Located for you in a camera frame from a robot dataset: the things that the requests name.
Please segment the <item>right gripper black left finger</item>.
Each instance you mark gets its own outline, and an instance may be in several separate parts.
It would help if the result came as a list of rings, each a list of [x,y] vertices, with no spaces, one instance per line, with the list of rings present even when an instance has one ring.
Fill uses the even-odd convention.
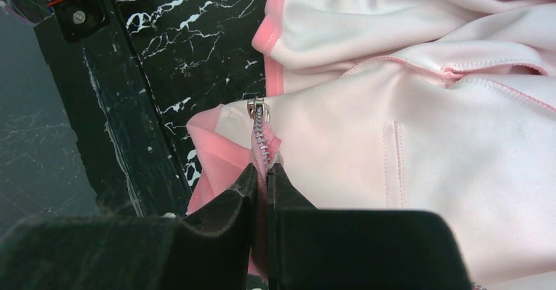
[[[244,289],[257,172],[179,217],[30,217],[1,239],[2,289]]]

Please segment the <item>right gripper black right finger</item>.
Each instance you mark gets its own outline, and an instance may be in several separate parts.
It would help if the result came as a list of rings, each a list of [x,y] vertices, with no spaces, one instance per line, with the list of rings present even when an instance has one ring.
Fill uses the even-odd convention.
[[[267,182],[271,289],[471,289],[439,215],[318,209],[278,164]]]

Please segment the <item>pink zip-up jacket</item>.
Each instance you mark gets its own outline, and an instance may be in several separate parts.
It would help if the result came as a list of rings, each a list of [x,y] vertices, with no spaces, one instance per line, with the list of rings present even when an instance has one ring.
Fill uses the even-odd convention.
[[[312,204],[432,211],[475,283],[555,288],[555,0],[267,0],[252,44]]]

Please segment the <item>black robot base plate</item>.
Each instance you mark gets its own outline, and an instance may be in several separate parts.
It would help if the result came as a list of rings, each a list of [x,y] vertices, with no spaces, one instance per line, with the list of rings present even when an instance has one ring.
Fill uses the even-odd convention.
[[[191,191],[115,0],[48,0],[41,51],[105,215],[184,215]]]

